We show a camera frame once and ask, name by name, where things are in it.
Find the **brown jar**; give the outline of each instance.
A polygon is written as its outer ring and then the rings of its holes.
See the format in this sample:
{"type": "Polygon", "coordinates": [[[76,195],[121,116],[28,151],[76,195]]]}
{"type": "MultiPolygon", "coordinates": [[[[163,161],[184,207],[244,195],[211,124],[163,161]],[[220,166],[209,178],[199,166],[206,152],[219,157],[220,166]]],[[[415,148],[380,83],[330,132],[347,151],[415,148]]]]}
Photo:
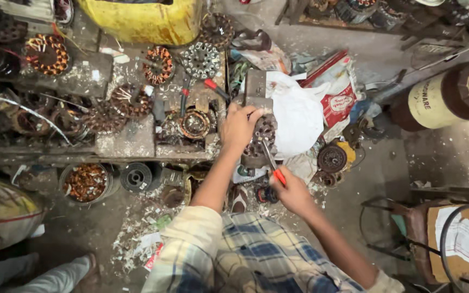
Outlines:
{"type": "Polygon", "coordinates": [[[397,93],[392,121],[407,131],[437,129],[469,120],[469,62],[397,93]]]}

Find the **red plier handle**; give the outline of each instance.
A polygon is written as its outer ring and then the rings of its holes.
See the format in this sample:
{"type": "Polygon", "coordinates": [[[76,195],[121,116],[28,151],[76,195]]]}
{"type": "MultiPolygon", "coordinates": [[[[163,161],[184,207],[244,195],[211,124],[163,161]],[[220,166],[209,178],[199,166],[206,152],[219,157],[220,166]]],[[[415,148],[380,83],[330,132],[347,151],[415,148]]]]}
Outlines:
{"type": "Polygon", "coordinates": [[[283,176],[283,173],[280,171],[280,169],[276,169],[272,171],[272,175],[278,178],[278,180],[280,180],[283,186],[287,186],[287,182],[285,181],[285,176],[283,176]]]}

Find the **pliers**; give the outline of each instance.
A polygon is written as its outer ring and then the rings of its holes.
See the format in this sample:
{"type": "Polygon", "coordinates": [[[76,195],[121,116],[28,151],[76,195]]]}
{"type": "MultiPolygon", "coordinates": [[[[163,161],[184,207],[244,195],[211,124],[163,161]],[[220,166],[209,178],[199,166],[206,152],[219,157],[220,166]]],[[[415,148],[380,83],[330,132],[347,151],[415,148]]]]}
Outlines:
{"type": "Polygon", "coordinates": [[[280,180],[280,182],[283,184],[283,186],[287,186],[287,182],[285,181],[285,176],[283,176],[283,173],[278,169],[276,166],[276,162],[274,161],[274,157],[270,154],[269,147],[267,146],[267,143],[265,140],[261,140],[260,143],[264,145],[264,153],[267,159],[269,160],[269,165],[272,169],[272,175],[280,180]]]}

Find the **foot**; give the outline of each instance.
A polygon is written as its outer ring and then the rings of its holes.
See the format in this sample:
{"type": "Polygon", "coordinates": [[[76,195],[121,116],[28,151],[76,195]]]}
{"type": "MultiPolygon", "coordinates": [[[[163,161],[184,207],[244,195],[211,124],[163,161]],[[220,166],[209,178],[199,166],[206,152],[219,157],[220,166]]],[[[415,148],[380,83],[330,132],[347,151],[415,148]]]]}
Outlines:
{"type": "Polygon", "coordinates": [[[233,208],[232,213],[243,213],[249,203],[247,200],[247,189],[244,186],[238,185],[233,193],[233,208]]]}
{"type": "Polygon", "coordinates": [[[74,292],[88,293],[88,292],[97,292],[98,283],[100,280],[99,266],[97,264],[97,257],[94,253],[89,253],[86,255],[90,259],[90,269],[84,275],[82,280],[77,284],[76,290],[74,292]]]}

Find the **trouser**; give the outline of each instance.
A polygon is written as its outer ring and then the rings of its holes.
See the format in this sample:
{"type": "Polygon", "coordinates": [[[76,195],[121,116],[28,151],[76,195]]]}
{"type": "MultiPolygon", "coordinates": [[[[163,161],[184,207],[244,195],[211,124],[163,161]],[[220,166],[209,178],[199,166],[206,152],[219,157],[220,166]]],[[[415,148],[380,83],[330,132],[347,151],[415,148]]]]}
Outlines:
{"type": "Polygon", "coordinates": [[[36,277],[8,293],[70,293],[90,270],[90,258],[83,256],[36,277]]]}
{"type": "MultiPolygon", "coordinates": [[[[33,253],[0,262],[0,286],[12,278],[32,272],[37,257],[33,253]]],[[[69,293],[89,270],[90,258],[79,257],[49,270],[24,286],[5,290],[5,293],[69,293]]]]}

